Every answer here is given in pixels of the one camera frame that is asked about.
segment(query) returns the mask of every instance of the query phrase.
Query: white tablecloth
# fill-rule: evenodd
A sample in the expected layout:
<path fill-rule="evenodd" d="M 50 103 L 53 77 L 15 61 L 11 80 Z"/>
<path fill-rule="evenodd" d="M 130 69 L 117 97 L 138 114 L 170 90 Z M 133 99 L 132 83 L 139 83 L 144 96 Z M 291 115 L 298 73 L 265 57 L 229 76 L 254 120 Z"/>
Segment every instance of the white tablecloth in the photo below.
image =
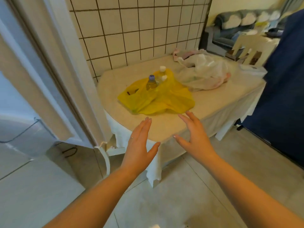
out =
<path fill-rule="evenodd" d="M 165 65 L 174 72 L 180 68 L 180 65 L 168 56 L 105 72 L 99 81 L 98 93 L 112 133 L 116 136 L 118 148 L 127 147 L 131 131 L 146 116 L 132 115 L 118 102 L 117 96 L 135 80 L 157 70 L 159 65 Z M 265 82 L 260 78 L 232 73 L 231 80 L 221 87 L 193 93 L 196 105 L 191 111 L 203 123 L 209 137 L 221 130 L 225 133 L 225 127 L 253 113 L 264 87 Z M 147 150 L 150 150 L 155 142 L 161 142 L 156 157 L 147 168 L 147 178 L 153 186 L 154 180 L 161 180 L 162 166 L 185 153 L 172 137 L 173 134 L 189 139 L 189 131 L 175 114 L 164 113 L 151 118 Z"/>

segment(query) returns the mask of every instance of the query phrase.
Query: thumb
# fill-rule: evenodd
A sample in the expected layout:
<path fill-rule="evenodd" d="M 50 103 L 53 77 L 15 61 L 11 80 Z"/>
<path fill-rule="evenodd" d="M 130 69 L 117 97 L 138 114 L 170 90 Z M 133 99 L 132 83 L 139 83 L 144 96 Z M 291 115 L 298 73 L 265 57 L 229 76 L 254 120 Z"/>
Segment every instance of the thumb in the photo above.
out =
<path fill-rule="evenodd" d="M 187 149 L 190 146 L 190 143 L 187 142 L 185 139 L 183 139 L 182 137 L 180 137 L 179 135 L 175 134 L 173 135 L 173 138 L 177 141 L 177 143 L 184 148 L 184 150 L 187 151 Z"/>
<path fill-rule="evenodd" d="M 149 150 L 149 152 L 148 152 L 148 157 L 149 157 L 149 159 L 152 161 L 153 160 L 153 158 L 155 157 L 155 155 L 157 154 L 157 151 L 158 151 L 158 147 L 161 145 L 161 143 L 160 142 L 156 142 L 153 146 L 152 146 L 152 148 Z"/>

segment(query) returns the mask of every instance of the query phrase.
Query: white tile wall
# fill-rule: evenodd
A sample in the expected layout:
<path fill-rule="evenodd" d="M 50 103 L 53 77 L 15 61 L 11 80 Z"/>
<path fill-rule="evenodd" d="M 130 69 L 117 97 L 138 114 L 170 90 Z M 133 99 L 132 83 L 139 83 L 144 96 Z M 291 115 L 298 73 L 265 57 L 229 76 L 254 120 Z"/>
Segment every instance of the white tile wall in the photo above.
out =
<path fill-rule="evenodd" d="M 199 46 L 210 0 L 65 0 L 90 73 Z"/>

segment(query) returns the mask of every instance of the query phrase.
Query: beige table top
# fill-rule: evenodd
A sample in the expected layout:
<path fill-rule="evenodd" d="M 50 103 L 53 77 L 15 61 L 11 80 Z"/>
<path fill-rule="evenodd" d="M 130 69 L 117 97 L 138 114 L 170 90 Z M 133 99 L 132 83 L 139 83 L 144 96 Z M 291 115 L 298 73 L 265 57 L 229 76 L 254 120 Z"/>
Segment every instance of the beige table top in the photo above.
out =
<path fill-rule="evenodd" d="M 173 61 L 172 56 L 166 56 L 106 71 L 98 82 L 97 91 L 104 109 L 113 119 L 131 131 L 146 118 L 146 115 L 131 114 L 117 97 L 134 81 L 148 77 L 157 71 L 159 66 L 166 66 L 173 72 L 179 72 L 182 69 L 179 63 Z M 192 93 L 196 105 L 191 111 L 200 120 L 213 115 L 265 83 L 264 80 L 255 76 L 237 75 L 233 71 L 231 73 L 231 79 L 219 88 Z M 153 115 L 151 118 L 152 125 L 148 139 L 152 141 L 165 141 L 173 134 L 186 129 L 186 125 L 176 114 L 163 113 Z"/>

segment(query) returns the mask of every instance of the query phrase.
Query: hand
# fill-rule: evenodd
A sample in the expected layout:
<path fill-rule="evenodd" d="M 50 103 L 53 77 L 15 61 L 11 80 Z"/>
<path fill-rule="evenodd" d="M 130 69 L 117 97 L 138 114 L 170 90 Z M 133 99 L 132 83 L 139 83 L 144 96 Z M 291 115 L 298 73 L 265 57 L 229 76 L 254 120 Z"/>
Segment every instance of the hand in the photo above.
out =
<path fill-rule="evenodd" d="M 152 123 L 152 119 L 146 117 L 132 132 L 128 147 L 121 164 L 121 168 L 131 171 L 137 177 L 143 172 L 155 157 L 158 147 L 161 145 L 157 142 L 153 145 L 149 152 L 146 149 L 148 132 Z"/>
<path fill-rule="evenodd" d="M 179 114 L 178 116 L 186 123 L 190 130 L 190 141 L 187 142 L 179 135 L 174 135 L 175 140 L 197 161 L 205 164 L 212 158 L 217 157 L 210 140 L 204 130 L 199 119 L 192 113 L 187 111 L 186 116 Z"/>

